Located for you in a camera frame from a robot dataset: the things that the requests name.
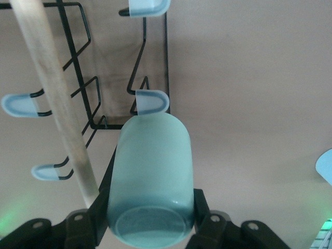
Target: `light blue bottle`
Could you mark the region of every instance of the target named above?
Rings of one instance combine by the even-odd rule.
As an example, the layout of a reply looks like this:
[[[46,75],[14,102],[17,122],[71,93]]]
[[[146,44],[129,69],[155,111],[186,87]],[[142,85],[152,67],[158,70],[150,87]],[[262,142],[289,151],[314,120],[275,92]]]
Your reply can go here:
[[[145,91],[149,98],[154,95]],[[140,114],[147,108],[139,104],[139,94]],[[177,118],[151,113],[132,117],[123,126],[107,218],[115,236],[137,248],[168,247],[190,233],[194,221],[190,137]]]

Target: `wooden stick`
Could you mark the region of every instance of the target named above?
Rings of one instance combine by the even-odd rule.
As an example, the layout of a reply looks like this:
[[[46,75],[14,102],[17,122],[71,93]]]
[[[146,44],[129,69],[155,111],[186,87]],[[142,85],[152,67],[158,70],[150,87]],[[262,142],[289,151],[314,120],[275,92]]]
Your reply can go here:
[[[87,207],[99,191],[41,0],[10,0]]]

